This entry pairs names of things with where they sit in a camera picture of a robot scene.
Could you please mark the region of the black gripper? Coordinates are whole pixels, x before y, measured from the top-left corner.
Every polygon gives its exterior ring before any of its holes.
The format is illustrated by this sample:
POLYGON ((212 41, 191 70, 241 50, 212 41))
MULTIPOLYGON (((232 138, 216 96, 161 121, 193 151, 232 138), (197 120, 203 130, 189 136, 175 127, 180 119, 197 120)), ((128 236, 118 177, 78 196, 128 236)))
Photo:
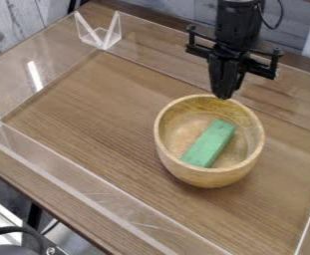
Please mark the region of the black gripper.
POLYGON ((208 64, 211 91, 219 99, 229 99, 239 89, 245 73, 251 73, 272 80, 276 75, 276 65, 282 53, 279 49, 260 51, 256 49, 232 49, 227 44, 217 42, 196 31, 195 25, 185 27, 187 44, 184 51, 200 58, 208 64), (270 57, 270 63, 263 64, 249 58, 255 53, 270 57))

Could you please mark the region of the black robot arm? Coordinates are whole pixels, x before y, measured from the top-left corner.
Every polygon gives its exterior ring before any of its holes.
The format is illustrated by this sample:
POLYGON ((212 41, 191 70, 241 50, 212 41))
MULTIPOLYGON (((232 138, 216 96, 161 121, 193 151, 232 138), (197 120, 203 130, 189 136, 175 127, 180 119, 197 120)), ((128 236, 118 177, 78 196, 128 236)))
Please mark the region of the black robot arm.
POLYGON ((274 80, 282 52, 278 48, 263 51, 256 47, 260 24, 274 30, 263 19, 264 0, 216 0, 213 36, 185 27, 188 35, 184 51, 205 60, 209 88, 221 100, 228 100, 239 90, 247 73, 274 80))

